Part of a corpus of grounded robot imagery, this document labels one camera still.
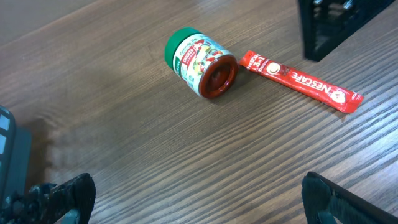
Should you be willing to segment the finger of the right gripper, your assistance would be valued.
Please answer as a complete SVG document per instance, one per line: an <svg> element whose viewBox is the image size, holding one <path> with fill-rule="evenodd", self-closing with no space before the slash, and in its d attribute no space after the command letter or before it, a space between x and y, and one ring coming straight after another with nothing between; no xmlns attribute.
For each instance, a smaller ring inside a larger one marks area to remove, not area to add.
<svg viewBox="0 0 398 224"><path fill-rule="evenodd" d="M394 0L298 0L304 57L319 62Z"/></svg>

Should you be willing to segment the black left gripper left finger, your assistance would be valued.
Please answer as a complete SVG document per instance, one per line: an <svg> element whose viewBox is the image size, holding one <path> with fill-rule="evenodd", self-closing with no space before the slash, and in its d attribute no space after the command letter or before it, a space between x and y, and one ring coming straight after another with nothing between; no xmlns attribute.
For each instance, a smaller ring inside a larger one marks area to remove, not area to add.
<svg viewBox="0 0 398 224"><path fill-rule="evenodd" d="M96 187L88 173L57 185L44 183L25 195L16 192L5 199L1 224L62 223L88 224L94 209Z"/></svg>

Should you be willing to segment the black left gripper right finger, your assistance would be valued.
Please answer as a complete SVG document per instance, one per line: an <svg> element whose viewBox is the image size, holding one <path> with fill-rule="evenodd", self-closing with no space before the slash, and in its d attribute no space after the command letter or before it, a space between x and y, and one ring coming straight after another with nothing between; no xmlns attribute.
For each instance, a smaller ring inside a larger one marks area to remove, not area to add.
<svg viewBox="0 0 398 224"><path fill-rule="evenodd" d="M303 178L302 201L308 224L397 224L397 217L316 172Z"/></svg>

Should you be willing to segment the red Nescafe coffee stick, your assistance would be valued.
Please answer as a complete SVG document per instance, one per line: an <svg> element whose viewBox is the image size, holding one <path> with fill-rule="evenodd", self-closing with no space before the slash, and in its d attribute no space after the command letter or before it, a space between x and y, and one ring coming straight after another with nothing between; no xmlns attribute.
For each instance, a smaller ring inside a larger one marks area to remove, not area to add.
<svg viewBox="0 0 398 224"><path fill-rule="evenodd" d="M307 95L342 113L354 113L364 100L364 96L354 91L277 63L252 50L246 52L239 64L251 72Z"/></svg>

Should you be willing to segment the green lid spice jar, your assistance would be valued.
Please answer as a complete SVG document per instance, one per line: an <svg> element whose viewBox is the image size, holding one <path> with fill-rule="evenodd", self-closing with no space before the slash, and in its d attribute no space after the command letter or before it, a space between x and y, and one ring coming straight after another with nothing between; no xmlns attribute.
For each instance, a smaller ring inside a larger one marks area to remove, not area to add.
<svg viewBox="0 0 398 224"><path fill-rule="evenodd" d="M239 70L238 61L229 50L192 27L170 36L164 59L198 96L207 99L226 92Z"/></svg>

